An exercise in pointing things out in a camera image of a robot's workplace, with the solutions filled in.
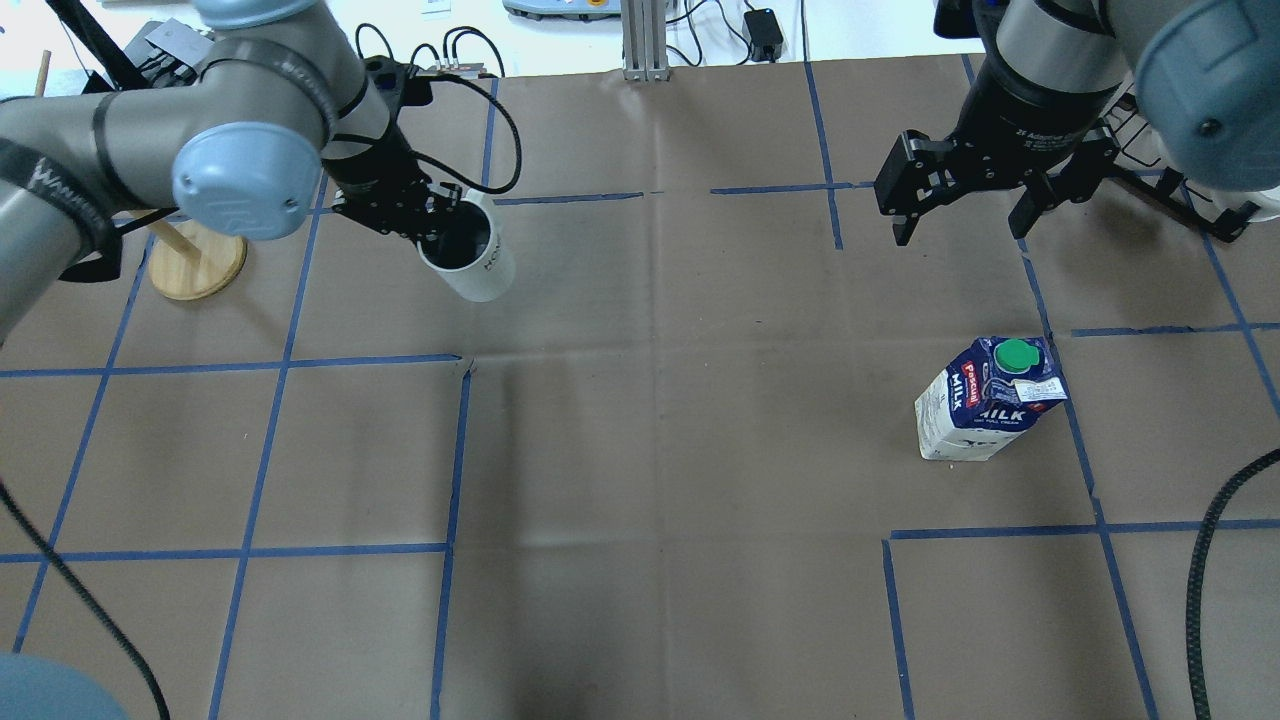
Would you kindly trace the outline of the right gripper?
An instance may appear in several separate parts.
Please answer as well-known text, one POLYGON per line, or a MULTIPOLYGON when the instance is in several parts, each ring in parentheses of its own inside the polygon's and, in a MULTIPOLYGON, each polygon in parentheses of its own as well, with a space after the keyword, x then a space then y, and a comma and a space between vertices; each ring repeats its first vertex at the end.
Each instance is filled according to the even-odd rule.
POLYGON ((1048 152, 1018 145, 984 149, 905 129, 876 177, 876 202, 882 215, 892 217, 895 243, 905 247, 923 214, 968 193, 1023 187, 1007 225, 1015 240, 1024 240, 1059 205, 1092 199, 1117 155, 1119 145, 1106 128, 1088 129, 1074 147, 1048 152))

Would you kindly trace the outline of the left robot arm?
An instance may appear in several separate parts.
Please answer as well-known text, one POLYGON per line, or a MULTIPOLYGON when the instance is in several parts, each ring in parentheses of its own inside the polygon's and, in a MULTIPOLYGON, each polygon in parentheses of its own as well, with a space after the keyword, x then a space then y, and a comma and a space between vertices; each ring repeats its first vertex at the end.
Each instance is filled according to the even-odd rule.
POLYGON ((356 202, 428 181, 324 1, 195 6, 215 40, 192 85, 3 102, 4 334, 73 266, 116 261, 122 211, 278 240, 321 174, 356 202))

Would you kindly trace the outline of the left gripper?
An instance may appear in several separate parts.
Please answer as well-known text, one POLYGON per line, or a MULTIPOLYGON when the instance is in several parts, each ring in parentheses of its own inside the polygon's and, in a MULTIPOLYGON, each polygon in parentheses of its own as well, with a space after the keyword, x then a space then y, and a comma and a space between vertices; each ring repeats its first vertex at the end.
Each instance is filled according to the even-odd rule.
POLYGON ((332 160, 332 210, 379 234, 425 240, 436 233, 430 176, 415 150, 365 150, 332 160))

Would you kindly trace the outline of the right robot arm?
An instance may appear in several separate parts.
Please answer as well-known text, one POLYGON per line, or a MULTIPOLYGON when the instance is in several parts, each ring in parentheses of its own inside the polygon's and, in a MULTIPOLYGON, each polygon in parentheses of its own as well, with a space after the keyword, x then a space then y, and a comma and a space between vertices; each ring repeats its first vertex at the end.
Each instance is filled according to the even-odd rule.
POLYGON ((1107 178, 1225 242, 1277 218, 1275 1, 938 1, 934 32, 986 59, 950 135, 904 131, 876 177, 897 245, 1015 188, 1023 237, 1107 178))

